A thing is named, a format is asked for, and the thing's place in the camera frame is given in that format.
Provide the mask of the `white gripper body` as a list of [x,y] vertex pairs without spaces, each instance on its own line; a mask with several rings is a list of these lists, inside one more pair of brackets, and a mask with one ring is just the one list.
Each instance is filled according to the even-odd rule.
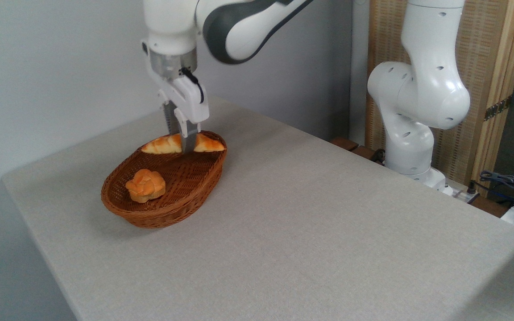
[[183,71],[176,79],[161,77],[155,71],[149,73],[159,86],[161,103],[171,100],[192,123],[209,118],[208,95],[200,81],[190,71]]

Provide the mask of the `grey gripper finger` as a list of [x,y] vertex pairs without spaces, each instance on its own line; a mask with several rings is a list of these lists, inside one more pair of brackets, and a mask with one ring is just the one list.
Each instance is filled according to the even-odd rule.
[[199,133],[200,128],[196,123],[192,123],[188,120],[179,108],[174,110],[174,118],[177,120],[178,124],[182,152],[183,154],[189,154],[194,151],[197,134]]
[[171,100],[162,106],[162,111],[166,119],[166,126],[170,136],[180,133],[180,125],[176,115],[174,114],[174,110],[176,108],[177,106]]

